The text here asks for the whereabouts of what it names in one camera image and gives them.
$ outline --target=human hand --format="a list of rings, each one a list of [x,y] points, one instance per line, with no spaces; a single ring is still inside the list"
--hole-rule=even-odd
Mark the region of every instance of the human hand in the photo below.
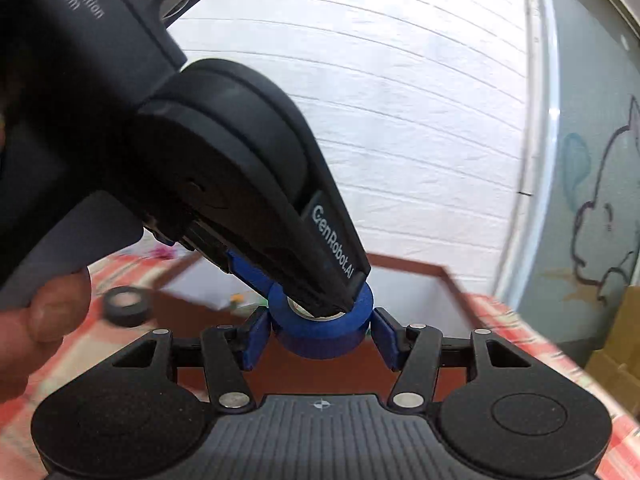
[[[4,129],[0,122],[0,152]],[[43,285],[28,308],[0,313],[0,402],[20,396],[29,375],[60,348],[86,317],[91,301],[87,268]]]

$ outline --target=wall drawing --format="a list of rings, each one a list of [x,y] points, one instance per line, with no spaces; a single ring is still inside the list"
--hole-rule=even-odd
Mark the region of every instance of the wall drawing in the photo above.
[[[562,140],[558,162],[566,204],[572,213],[576,213],[581,204],[578,186],[591,173],[591,154],[587,143],[579,134],[571,133]]]
[[[570,247],[573,277],[593,287],[603,306],[620,301],[640,250],[639,136],[640,108],[632,97],[627,124],[607,141],[593,193],[575,212]]]

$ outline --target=white brick wall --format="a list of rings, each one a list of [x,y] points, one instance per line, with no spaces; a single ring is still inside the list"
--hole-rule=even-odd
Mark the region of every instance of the white brick wall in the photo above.
[[[490,292],[522,162],[524,29],[524,0],[203,0],[171,32],[292,96],[367,251]]]

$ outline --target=blue masking tape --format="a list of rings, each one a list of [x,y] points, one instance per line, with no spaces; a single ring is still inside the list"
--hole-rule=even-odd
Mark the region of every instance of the blue masking tape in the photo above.
[[[373,310],[373,294],[366,283],[353,309],[329,321],[296,314],[277,283],[271,287],[268,300],[276,337],[290,352],[309,359],[332,359],[356,348],[367,332]]]

